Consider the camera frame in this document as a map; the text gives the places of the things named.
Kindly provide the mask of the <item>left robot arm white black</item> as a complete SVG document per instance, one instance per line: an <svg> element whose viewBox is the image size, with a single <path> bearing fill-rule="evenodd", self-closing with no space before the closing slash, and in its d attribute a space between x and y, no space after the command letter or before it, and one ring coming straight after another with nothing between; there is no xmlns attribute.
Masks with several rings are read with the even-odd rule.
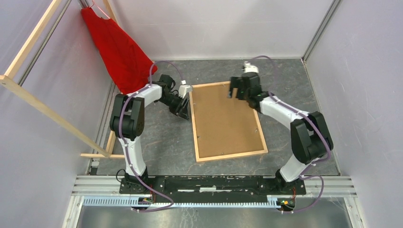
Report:
<svg viewBox="0 0 403 228"><path fill-rule="evenodd" d="M189 98L192 86L181 81L179 88L169 75L161 75L158 81L146 84L140 90L115 96L109 122L111 131L119 140L125 157L122 185L132 187L137 193L149 189L147 167L141 147L141 135L145 127L145 108L151 103L162 103L168 110L185 120L189 119Z"/></svg>

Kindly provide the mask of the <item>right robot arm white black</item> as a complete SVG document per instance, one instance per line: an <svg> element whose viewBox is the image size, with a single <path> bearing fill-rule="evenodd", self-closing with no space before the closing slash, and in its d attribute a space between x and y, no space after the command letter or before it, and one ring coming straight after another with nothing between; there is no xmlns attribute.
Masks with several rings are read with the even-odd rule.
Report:
<svg viewBox="0 0 403 228"><path fill-rule="evenodd" d="M263 91L257 73L244 73L230 78L228 97L244 100L257 112L269 116L290 131L292 155L276 173L274 186L286 194L293 189L296 179L303 179L308 167L330 159L334 147L325 118L320 112L305 112Z"/></svg>

